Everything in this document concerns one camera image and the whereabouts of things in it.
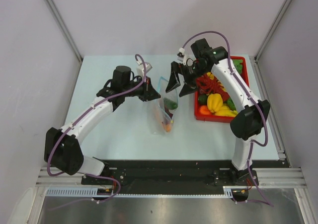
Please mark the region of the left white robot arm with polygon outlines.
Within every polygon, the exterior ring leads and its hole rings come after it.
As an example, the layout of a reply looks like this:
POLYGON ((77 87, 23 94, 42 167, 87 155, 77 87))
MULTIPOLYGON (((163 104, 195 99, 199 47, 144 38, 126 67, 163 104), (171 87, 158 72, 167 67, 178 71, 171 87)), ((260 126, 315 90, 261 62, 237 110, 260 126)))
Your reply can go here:
POLYGON ((153 88, 148 76, 134 75, 129 67, 117 66, 112 78, 81 115, 59 129, 51 127, 47 131, 44 161, 48 174, 53 176, 50 167, 54 166, 61 174, 89 174, 97 183, 106 183, 110 172, 105 169, 105 163, 85 156, 80 145, 94 127, 114 112, 127 97, 138 97, 142 102, 148 102, 159 99, 160 94, 153 88))

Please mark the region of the papaya slice toy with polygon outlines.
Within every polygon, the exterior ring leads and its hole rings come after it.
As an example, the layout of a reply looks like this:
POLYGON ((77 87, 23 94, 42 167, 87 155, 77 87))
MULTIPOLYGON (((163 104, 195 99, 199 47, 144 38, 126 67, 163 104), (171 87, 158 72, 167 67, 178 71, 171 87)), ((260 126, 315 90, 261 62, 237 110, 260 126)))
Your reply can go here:
POLYGON ((155 106, 155 119, 159 123, 159 126, 167 133, 171 132, 173 125, 173 114, 165 106, 164 109, 161 109, 158 106, 155 106))

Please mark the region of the clear blue zip bag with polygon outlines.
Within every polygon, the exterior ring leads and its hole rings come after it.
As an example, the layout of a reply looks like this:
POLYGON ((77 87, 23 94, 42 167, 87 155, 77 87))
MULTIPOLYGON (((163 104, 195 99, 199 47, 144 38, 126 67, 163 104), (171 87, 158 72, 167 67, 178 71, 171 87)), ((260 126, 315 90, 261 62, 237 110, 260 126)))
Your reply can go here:
POLYGON ((170 133, 174 125, 175 113, 178 109, 177 89, 166 92, 168 80, 164 77, 159 78, 157 92, 161 95, 160 99, 153 102, 152 112, 155 119, 155 134, 170 133))

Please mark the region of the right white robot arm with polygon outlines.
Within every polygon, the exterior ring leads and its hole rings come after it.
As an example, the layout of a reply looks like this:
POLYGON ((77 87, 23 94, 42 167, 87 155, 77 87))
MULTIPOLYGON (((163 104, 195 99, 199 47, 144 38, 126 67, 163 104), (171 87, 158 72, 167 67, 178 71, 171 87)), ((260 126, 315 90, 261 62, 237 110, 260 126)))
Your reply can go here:
POLYGON ((253 145, 265 147, 268 144, 266 122, 270 103, 256 96, 242 79, 230 57, 229 46, 212 48, 206 39, 200 39, 191 45, 191 50, 195 61, 187 65, 185 49, 179 49, 177 55, 180 61, 171 63, 165 91, 171 92, 180 86, 180 75, 183 76, 184 85, 179 97, 194 93, 198 89, 196 79, 207 72, 211 72, 222 83, 238 112, 230 122, 236 143, 229 179, 233 184, 241 185, 251 173, 253 145))

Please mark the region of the dark green cucumber toy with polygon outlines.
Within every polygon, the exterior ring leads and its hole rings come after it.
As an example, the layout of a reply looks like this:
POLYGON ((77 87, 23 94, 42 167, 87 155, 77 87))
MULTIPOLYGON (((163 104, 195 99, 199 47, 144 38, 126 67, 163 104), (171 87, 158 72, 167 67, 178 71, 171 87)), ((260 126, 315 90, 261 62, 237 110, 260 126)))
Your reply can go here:
POLYGON ((164 98, 163 99, 163 104, 165 106, 166 109, 168 110, 175 110, 178 108, 178 103, 171 100, 171 99, 168 99, 168 98, 164 98))

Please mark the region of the yellow bell pepper toy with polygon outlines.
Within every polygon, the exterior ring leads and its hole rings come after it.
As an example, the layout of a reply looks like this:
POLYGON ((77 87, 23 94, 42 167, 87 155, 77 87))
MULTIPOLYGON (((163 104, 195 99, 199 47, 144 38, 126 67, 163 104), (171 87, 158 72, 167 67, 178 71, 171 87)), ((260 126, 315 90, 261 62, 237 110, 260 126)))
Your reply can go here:
POLYGON ((223 105, 223 100, 220 94, 210 94, 207 99, 207 107, 211 113, 216 113, 223 105))

